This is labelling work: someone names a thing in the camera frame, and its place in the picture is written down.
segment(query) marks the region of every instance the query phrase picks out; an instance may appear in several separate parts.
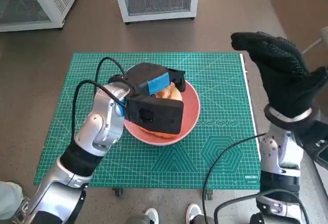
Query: cable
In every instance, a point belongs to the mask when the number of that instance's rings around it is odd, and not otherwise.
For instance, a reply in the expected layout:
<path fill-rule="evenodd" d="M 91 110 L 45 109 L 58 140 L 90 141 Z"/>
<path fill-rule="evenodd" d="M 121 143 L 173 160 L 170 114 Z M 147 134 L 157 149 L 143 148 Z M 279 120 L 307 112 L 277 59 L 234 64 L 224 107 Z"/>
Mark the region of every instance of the cable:
<path fill-rule="evenodd" d="M 227 148 L 224 149 L 224 151 L 221 152 L 221 154 L 218 156 L 218 158 L 215 160 L 215 162 L 213 163 L 213 165 L 211 166 L 207 176 L 206 176 L 206 179 L 205 179 L 205 182 L 204 182 L 204 185 L 203 185 L 203 192 L 202 192 L 202 205 L 203 205 L 203 214 L 204 214 L 204 218 L 205 218 L 205 223 L 206 224 L 209 224 L 208 222 L 208 219 L 207 219 L 207 213 L 206 213 L 206 208 L 205 208 L 205 191 L 206 191 L 206 186 L 208 184 L 208 181 L 210 179 L 210 176 L 212 174 L 212 171 L 213 169 L 215 168 L 216 164 L 218 163 L 218 161 L 223 157 L 223 155 L 225 154 L 225 152 L 227 152 L 229 149 L 241 144 L 241 143 L 244 143 L 246 141 L 249 141 L 253 138 L 258 138 L 258 137 L 261 137 L 261 136 L 264 136 L 266 135 L 266 133 L 261 133 L 261 134 L 258 134 L 258 135 L 255 135 L 255 136 L 252 136 L 252 137 L 249 137 L 249 138 L 245 138 L 243 140 L 240 140 L 230 146 L 228 146 Z M 239 197 L 239 198 L 235 198 L 235 199 L 232 199 L 232 200 L 229 200 L 229 201 L 226 201 L 222 204 L 220 204 L 218 207 L 216 207 L 215 211 L 214 211 L 214 223 L 215 224 L 219 224 L 218 222 L 218 212 L 219 210 L 221 210 L 222 208 L 228 206 L 228 205 L 231 205 L 233 203 L 237 203 L 237 202 L 240 202 L 240 201 L 244 201 L 244 200 L 248 200 L 248 199 L 252 199 L 252 198 L 256 198 L 256 197 L 260 197 L 260 196 L 265 196 L 265 195 L 268 195 L 268 194 L 271 194 L 271 193 L 274 193 L 274 192 L 284 192 L 284 193 L 287 193 L 287 194 L 290 194 L 292 196 L 295 197 L 295 199 L 298 201 L 301 209 L 302 209 L 302 212 L 304 214 L 304 217 L 305 217 L 305 222 L 307 224 L 310 224 L 309 222 L 309 217 L 308 217 L 308 214 L 305 210 L 305 207 L 302 203 L 302 201 L 298 198 L 298 196 L 296 194 L 294 194 L 293 192 L 290 192 L 290 191 L 287 191 L 287 190 L 284 190 L 284 189 L 274 189 L 274 190 L 269 190 L 269 191 L 265 191 L 265 192 L 260 192 L 260 193 L 257 193 L 257 194 L 253 194 L 253 195 L 249 195 L 249 196 L 245 196 L 245 197 Z"/>
<path fill-rule="evenodd" d="M 322 42 L 322 38 L 318 38 L 312 44 L 310 44 L 304 51 L 302 51 L 303 55 L 305 55 L 308 51 L 310 51 L 313 47 L 320 44 Z"/>
<path fill-rule="evenodd" d="M 239 197 L 239 198 L 235 198 L 235 199 L 226 201 L 226 202 L 220 204 L 218 207 L 215 208 L 215 210 L 214 210 L 214 223 L 215 224 L 219 224 L 219 221 L 218 221 L 218 212 L 219 212 L 219 210 L 223 209 L 224 207 L 226 207 L 228 205 L 231 205 L 233 203 L 237 203 L 237 202 L 249 200 L 249 199 L 256 198 L 256 197 L 266 196 L 266 195 L 269 195 L 269 194 L 275 193 L 275 192 L 284 192 L 284 193 L 288 193 L 291 196 L 293 196 L 297 200 L 297 202 L 299 203 L 299 205 L 300 205 L 300 207 L 302 209 L 302 212 L 303 212 L 304 218 L 305 218 L 305 223 L 306 224 L 310 224 L 309 216 L 308 216 L 308 214 L 307 214 L 307 212 L 305 210 L 305 207 L 304 207 L 302 201 L 298 198 L 298 196 L 295 193 L 293 193 L 291 191 L 284 190 L 284 189 L 268 190 L 268 191 L 265 191 L 265 192 L 260 192 L 260 193 L 257 193 L 257 194 L 253 194 L 253 195 L 249 195 L 249 196 L 245 196 L 245 197 Z"/>
<path fill-rule="evenodd" d="M 122 72 L 122 75 L 125 76 L 125 71 L 124 71 L 123 67 L 121 66 L 121 64 L 119 64 L 118 61 L 115 60 L 113 57 L 106 56 L 106 57 L 104 57 L 103 59 L 100 60 L 98 66 L 97 66 L 96 74 L 95 74 L 95 76 L 94 76 L 94 81 L 95 81 L 95 82 L 98 82 L 98 76 L 99 76 L 100 67 L 101 67 L 101 65 L 103 64 L 103 62 L 106 61 L 106 60 L 110 60 L 110 61 L 112 61 L 114 64 L 116 64 L 116 65 L 118 66 L 118 68 L 120 69 L 120 71 Z M 96 95 L 96 92 L 97 92 L 97 87 L 94 86 L 93 95 Z"/>
<path fill-rule="evenodd" d="M 232 145 L 229 145 L 227 148 L 225 148 L 224 151 L 221 152 L 221 154 L 219 155 L 219 157 L 215 160 L 215 162 L 213 163 L 213 165 L 211 166 L 207 176 L 206 176 L 206 179 L 205 179 L 205 182 L 204 182 L 204 186 L 203 186 L 203 193 L 202 193 L 202 204 L 203 204 L 203 214 L 204 214 L 204 218 L 205 218 L 205 222 L 206 224 L 209 224 L 208 220 L 207 220 L 207 214 L 206 214 L 206 208 L 205 208 L 205 191 L 206 191 L 206 186 L 209 182 L 209 179 L 210 179 L 210 176 L 212 174 L 212 171 L 213 169 L 215 168 L 217 162 L 223 157 L 223 155 L 225 154 L 225 152 L 227 152 L 229 149 L 241 144 L 241 143 L 244 143 L 250 139 L 253 139 L 253 138 L 258 138 L 258 137 L 261 137 L 261 136 L 264 136 L 266 135 L 266 133 L 261 133 L 261 134 L 258 134 L 258 135 L 254 135 L 252 137 L 249 137 L 249 138 L 245 138 L 243 140 L 240 140 L 238 142 L 235 142 L 234 144 Z"/>
<path fill-rule="evenodd" d="M 73 104 L 72 104 L 72 128 L 71 128 L 71 141 L 74 141 L 74 134 L 75 134 L 75 112 L 76 112 L 76 101 L 77 101 L 77 96 L 78 96 L 78 92 L 81 88 L 81 86 L 83 86 L 86 83 L 90 83 L 93 84 L 95 87 L 98 87 L 100 89 L 103 90 L 103 92 L 105 92 L 108 96 L 110 96 L 111 99 L 113 99 L 117 104 L 121 105 L 122 107 L 126 108 L 126 104 L 124 104 L 123 102 L 121 102 L 117 97 L 114 96 L 113 93 L 111 93 L 110 91 L 108 91 L 106 89 L 106 87 L 104 87 L 103 85 L 95 82 L 94 80 L 90 80 L 90 79 L 85 79 L 82 80 L 75 88 L 75 92 L 74 92 L 74 97 L 73 97 Z"/>

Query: shoe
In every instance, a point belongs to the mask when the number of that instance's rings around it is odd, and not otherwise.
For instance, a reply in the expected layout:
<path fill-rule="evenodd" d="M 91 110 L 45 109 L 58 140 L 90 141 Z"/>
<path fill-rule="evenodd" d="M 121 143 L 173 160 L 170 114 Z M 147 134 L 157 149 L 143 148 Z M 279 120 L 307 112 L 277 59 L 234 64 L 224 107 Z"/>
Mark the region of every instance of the shoe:
<path fill-rule="evenodd" d="M 154 224 L 159 224 L 158 212 L 154 208 L 147 209 L 145 215 L 148 215 Z"/>
<path fill-rule="evenodd" d="M 201 215 L 201 209 L 200 207 L 192 203 L 191 205 L 188 206 L 187 212 L 186 212 L 186 224 L 190 224 L 190 222 L 197 216 Z"/>

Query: pink bowl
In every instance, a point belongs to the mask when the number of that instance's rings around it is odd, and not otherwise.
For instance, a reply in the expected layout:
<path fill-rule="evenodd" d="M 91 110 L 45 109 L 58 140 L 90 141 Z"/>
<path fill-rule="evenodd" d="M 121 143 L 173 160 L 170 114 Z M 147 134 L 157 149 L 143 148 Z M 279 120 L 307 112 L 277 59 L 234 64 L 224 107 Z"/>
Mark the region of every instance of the pink bowl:
<path fill-rule="evenodd" d="M 186 90 L 181 92 L 184 104 L 180 133 L 174 138 L 162 138 L 147 133 L 134 123 L 125 121 L 125 127 L 137 139 L 154 146 L 168 146 L 186 137 L 195 127 L 200 114 L 200 101 L 195 88 L 186 81 Z"/>

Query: robotic arm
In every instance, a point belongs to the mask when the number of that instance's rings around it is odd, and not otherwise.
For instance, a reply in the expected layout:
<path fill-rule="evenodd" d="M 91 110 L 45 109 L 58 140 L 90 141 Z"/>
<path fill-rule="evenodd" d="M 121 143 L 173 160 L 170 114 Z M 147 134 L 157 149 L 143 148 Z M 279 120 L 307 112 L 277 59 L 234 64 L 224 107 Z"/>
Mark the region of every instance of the robotic arm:
<path fill-rule="evenodd" d="M 111 77 L 103 88 L 125 106 L 101 88 L 96 92 L 93 109 L 84 124 L 29 201 L 24 223 L 75 222 L 93 172 L 111 146 L 120 140 L 125 119 L 153 131 L 179 133 L 183 102 L 151 96 L 171 82 L 184 91 L 184 72 L 148 63 L 134 66 L 125 76 Z"/>
<path fill-rule="evenodd" d="M 320 120 L 314 97 L 328 82 L 328 68 L 310 72 L 295 45 L 285 38 L 258 33 L 234 33 L 235 50 L 248 51 L 259 68 L 271 122 L 259 142 L 260 192 L 285 189 L 299 195 L 300 163 L 305 151 L 328 169 L 328 124 Z M 303 223 L 299 204 L 289 195 L 274 193 L 256 199 L 260 213 L 250 223 Z"/>

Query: cutting mat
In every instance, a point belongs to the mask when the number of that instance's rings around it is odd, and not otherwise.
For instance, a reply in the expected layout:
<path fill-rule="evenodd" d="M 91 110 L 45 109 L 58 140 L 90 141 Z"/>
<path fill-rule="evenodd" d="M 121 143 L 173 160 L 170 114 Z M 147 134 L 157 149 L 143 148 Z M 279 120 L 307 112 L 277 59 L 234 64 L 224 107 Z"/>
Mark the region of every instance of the cutting mat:
<path fill-rule="evenodd" d="M 144 144 L 124 130 L 91 181 L 97 187 L 200 189 L 209 167 L 228 145 L 256 133 L 242 55 L 237 53 L 76 53 L 61 92 L 46 139 L 35 184 L 70 141 L 73 93 L 83 79 L 94 79 L 101 58 L 112 56 L 128 70 L 150 62 L 186 71 L 200 102 L 200 119 L 182 141 L 167 147 Z M 99 82 L 119 73 L 111 62 L 102 65 Z M 84 85 L 77 101 L 76 124 L 82 125 L 93 101 L 93 86 Z M 231 149 L 209 181 L 212 189 L 258 189 L 256 140 Z"/>

